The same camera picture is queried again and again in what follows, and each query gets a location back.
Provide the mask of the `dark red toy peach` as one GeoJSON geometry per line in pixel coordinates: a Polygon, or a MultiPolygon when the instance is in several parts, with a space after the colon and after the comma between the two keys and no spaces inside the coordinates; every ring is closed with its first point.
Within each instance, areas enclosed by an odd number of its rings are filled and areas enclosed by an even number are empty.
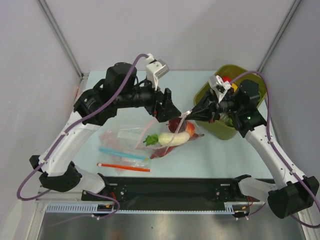
{"type": "MultiPolygon", "coordinates": [[[[173,118],[171,120],[169,120],[167,126],[168,126],[168,129],[171,133],[175,133],[180,122],[181,122],[182,118],[180,117],[176,117],[176,118],[173,118]]],[[[181,132],[184,132],[187,128],[187,121],[184,120],[182,125],[180,126],[179,130],[178,130],[178,133],[181,133],[181,132]]]]}

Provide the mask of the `clear red-zipper bag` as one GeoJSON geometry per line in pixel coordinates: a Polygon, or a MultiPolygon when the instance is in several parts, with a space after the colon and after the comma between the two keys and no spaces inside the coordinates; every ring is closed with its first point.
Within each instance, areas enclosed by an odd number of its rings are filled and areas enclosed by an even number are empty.
{"type": "Polygon", "coordinates": [[[193,120],[187,120],[191,111],[166,122],[151,120],[142,130],[136,150],[150,154],[150,159],[158,159],[168,155],[173,150],[196,141],[204,136],[193,120]]]}

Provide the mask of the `white toy egg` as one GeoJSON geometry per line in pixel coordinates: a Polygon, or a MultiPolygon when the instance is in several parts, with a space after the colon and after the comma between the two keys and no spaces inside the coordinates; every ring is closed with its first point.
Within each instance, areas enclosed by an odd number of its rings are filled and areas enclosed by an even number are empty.
{"type": "Polygon", "coordinates": [[[171,133],[163,132],[161,134],[151,134],[146,137],[143,143],[146,146],[155,146],[159,144],[160,146],[173,147],[185,144],[190,139],[190,135],[186,132],[171,133]]]}

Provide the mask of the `red toy tomato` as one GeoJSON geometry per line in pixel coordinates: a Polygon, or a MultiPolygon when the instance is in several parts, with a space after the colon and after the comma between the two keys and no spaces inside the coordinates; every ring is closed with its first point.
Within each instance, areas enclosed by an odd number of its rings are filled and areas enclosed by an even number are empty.
{"type": "Polygon", "coordinates": [[[231,82],[232,81],[232,79],[228,76],[223,76],[222,80],[223,80],[223,82],[231,82]]]}

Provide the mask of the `red toy lobster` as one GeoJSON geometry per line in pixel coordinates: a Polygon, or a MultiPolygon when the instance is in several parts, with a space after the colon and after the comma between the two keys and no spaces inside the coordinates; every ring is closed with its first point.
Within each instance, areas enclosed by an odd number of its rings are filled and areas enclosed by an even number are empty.
{"type": "MultiPolygon", "coordinates": [[[[195,141],[195,140],[202,138],[204,136],[205,135],[203,133],[201,133],[201,134],[194,133],[193,136],[188,140],[188,142],[195,141]]],[[[162,149],[156,149],[153,151],[152,155],[149,158],[150,159],[162,158],[178,147],[179,146],[169,146],[169,147],[165,147],[162,149]]]]}

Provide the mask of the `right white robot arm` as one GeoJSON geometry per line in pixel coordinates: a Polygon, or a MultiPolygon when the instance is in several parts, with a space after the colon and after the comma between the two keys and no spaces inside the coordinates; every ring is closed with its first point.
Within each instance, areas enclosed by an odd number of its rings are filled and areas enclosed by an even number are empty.
{"type": "Polygon", "coordinates": [[[270,184],[249,175],[240,176],[230,188],[231,196],[237,201],[247,196],[263,201],[284,219],[316,203],[320,183],[301,171],[271,135],[269,123],[258,110],[260,98],[259,85],[249,79],[243,80],[237,90],[229,82],[209,83],[187,118],[213,123],[221,114],[231,117],[233,127],[256,150],[274,180],[270,184]]]}

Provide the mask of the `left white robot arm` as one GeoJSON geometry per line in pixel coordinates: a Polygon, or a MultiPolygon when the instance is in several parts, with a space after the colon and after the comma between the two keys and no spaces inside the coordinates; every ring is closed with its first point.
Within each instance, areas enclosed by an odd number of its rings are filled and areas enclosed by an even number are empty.
{"type": "Polygon", "coordinates": [[[107,199],[110,187],[105,177],[81,170],[72,160],[87,139],[117,115],[118,109],[143,107],[159,123],[179,117],[181,112],[172,102],[171,90],[162,92],[158,86],[168,71],[166,63],[154,60],[146,65],[145,80],[136,83],[137,69],[130,63],[118,62],[109,67],[105,78],[78,97],[62,134],[50,149],[30,158],[33,168],[41,166],[41,185],[61,193],[89,191],[99,200],[107,199]]]}

